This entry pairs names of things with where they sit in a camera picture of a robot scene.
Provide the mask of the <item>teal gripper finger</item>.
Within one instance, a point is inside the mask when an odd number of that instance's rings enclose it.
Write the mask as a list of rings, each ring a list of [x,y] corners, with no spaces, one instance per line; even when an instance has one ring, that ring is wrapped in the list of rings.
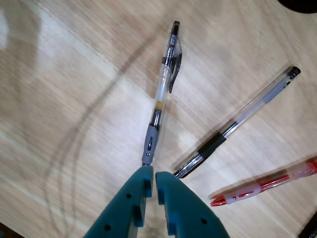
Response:
[[[214,212],[180,179],[156,173],[158,204],[164,206],[167,231],[176,238],[228,238]]]
[[[86,238],[135,238],[144,225],[147,198],[152,196],[154,169],[140,167],[102,211]]]

